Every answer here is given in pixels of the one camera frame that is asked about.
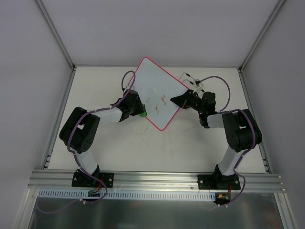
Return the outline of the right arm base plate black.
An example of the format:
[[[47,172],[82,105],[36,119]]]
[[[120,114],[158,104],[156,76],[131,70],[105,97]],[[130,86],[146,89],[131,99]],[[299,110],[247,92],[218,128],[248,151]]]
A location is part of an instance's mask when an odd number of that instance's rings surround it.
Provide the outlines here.
[[[197,176],[198,188],[200,190],[240,190],[238,175],[215,177],[212,174]]]

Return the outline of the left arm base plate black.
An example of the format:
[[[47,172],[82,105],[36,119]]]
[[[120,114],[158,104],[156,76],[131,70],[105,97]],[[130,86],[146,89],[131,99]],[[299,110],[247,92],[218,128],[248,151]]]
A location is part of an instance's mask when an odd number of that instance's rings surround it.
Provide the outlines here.
[[[98,187],[98,185],[101,185],[101,183],[98,181],[100,180],[106,185],[107,188],[113,188],[114,173],[97,172],[94,174],[94,176],[96,177],[95,179],[89,177],[78,169],[73,174],[71,186],[90,188]]]

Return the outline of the pink framed whiteboard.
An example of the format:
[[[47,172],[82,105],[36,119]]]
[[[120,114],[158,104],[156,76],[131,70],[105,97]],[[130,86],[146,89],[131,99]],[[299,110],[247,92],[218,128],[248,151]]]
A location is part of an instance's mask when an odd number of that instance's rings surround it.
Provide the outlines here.
[[[138,92],[145,105],[146,119],[163,131],[180,109],[170,99],[184,94],[189,88],[148,57],[141,60],[135,76],[132,89]]]

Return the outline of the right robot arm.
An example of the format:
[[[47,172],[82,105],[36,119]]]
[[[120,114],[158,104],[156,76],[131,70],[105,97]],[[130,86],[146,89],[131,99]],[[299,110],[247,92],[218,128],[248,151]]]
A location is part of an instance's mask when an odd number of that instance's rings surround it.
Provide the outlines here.
[[[222,128],[228,143],[227,151],[210,175],[198,175],[200,190],[240,190],[237,168],[243,157],[262,142],[262,133],[248,109],[216,112],[216,95],[205,92],[201,97],[193,90],[173,97],[171,102],[182,109],[192,108],[199,114],[201,126]]]

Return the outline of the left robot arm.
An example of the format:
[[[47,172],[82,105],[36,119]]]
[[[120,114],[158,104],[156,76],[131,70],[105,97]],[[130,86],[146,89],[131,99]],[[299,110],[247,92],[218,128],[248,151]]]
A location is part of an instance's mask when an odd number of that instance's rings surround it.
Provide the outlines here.
[[[73,187],[103,187],[105,182],[93,157],[91,146],[102,125],[119,123],[130,116],[145,115],[145,105],[138,92],[128,89],[123,97],[109,107],[87,111],[76,107],[62,127],[59,138],[73,154],[78,169],[73,175]]]

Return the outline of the green bone-shaped eraser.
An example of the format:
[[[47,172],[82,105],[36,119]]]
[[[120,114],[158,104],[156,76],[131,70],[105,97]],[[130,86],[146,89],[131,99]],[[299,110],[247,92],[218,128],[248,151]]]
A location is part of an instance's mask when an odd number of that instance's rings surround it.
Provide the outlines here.
[[[145,104],[142,104],[142,112],[139,114],[139,116],[140,117],[146,117],[147,116]]]

